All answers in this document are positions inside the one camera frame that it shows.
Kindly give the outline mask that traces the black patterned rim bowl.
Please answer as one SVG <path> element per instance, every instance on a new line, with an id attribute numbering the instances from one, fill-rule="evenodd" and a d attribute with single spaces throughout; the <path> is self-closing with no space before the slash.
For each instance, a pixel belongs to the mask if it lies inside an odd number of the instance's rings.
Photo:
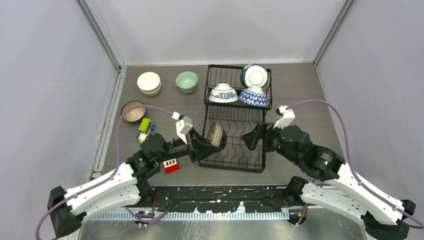
<path id="1" fill-rule="evenodd" d="M 213 123 L 209 128 L 207 139 L 211 145 L 224 149 L 227 142 L 227 134 L 220 124 Z"/>

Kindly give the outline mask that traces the white blue floral bowl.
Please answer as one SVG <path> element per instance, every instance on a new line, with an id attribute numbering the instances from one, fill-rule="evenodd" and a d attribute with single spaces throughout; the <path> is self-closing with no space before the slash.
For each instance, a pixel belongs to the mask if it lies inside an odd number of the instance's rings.
<path id="1" fill-rule="evenodd" d="M 233 103 L 239 98 L 236 90 L 228 83 L 218 83 L 209 91 L 207 99 L 213 103 Z"/>

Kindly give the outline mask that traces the light green bowl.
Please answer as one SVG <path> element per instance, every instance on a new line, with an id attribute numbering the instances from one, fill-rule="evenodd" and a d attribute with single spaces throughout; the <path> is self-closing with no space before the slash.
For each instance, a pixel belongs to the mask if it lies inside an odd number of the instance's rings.
<path id="1" fill-rule="evenodd" d="M 198 75 L 192 71 L 185 71 L 180 73 L 175 80 L 179 89 L 191 90 L 197 86 L 199 81 Z"/>

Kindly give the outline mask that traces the dark blue glazed bowl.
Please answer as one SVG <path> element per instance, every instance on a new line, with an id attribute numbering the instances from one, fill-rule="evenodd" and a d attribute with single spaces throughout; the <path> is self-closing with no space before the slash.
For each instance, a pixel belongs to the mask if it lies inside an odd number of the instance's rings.
<path id="1" fill-rule="evenodd" d="M 147 111 L 145 107 L 140 107 L 141 105 L 144 105 L 144 103 L 138 100 L 126 103 L 120 113 L 123 120 L 128 123 L 140 123 Z"/>

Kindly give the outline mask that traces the beige bowl with flower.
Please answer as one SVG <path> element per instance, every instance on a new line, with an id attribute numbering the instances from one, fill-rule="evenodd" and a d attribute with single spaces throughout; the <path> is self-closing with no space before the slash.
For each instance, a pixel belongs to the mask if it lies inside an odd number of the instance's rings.
<path id="1" fill-rule="evenodd" d="M 149 93 L 160 87 L 161 79 L 155 72 L 144 72 L 138 77 L 136 84 L 141 91 Z"/>

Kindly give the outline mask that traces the pale green striped bowl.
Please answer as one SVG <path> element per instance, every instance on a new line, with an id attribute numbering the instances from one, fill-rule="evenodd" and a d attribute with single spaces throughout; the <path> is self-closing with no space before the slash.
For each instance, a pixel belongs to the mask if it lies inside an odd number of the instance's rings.
<path id="1" fill-rule="evenodd" d="M 180 88 L 179 90 L 180 90 L 182 93 L 189 94 L 189 93 L 194 92 L 196 89 L 197 89 L 197 87 L 194 87 L 194 88 L 192 88 L 192 89 L 182 89 L 182 88 Z"/>

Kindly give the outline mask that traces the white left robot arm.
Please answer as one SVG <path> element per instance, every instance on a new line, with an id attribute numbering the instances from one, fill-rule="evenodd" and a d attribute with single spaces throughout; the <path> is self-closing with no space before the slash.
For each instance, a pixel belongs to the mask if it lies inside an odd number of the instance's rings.
<path id="1" fill-rule="evenodd" d="M 148 180 L 165 168 L 166 162 L 184 156 L 200 161 L 221 152 L 226 142 L 225 131 L 215 126 L 207 137 L 193 128 L 172 141 L 159 133 L 149 134 L 140 150 L 114 170 L 73 188 L 57 186 L 50 191 L 47 212 L 55 238 L 74 233 L 103 212 L 136 204 L 148 207 L 154 199 Z"/>

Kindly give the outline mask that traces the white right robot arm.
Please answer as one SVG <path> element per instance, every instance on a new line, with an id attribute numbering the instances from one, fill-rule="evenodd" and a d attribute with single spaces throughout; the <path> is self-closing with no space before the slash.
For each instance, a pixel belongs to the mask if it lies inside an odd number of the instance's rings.
<path id="1" fill-rule="evenodd" d="M 259 140 L 266 152 L 276 152 L 298 166 L 310 178 L 325 182 L 342 194 L 319 188 L 304 178 L 294 176 L 286 187 L 285 198 L 291 205 L 312 204 L 343 215 L 377 240 L 405 240 L 410 226 L 404 222 L 413 215 L 415 203 L 399 200 L 378 190 L 351 171 L 350 165 L 333 150 L 314 144 L 298 126 L 285 128 L 259 123 L 241 139 L 249 150 Z"/>

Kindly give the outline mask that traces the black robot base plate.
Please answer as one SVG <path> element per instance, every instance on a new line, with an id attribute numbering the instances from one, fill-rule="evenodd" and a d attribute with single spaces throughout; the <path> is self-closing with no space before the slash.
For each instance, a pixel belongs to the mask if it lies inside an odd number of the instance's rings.
<path id="1" fill-rule="evenodd" d="M 290 200 L 284 185 L 155 186 L 153 195 L 132 206 L 171 213 L 234 213 L 240 207 L 247 213 L 276 213 L 304 203 Z"/>

